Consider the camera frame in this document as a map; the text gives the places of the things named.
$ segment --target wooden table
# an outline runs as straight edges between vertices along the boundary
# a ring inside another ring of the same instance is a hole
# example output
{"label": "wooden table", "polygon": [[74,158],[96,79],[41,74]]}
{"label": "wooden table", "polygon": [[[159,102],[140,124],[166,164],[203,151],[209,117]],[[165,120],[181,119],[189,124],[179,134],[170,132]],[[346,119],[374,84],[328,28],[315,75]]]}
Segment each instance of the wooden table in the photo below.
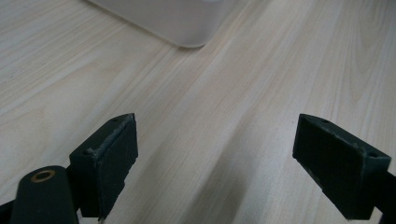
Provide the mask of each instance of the wooden table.
{"label": "wooden table", "polygon": [[183,49],[85,1],[0,0],[0,203],[131,112],[140,154],[106,223],[347,223],[291,156],[297,120],[396,157],[396,2],[240,0]]}

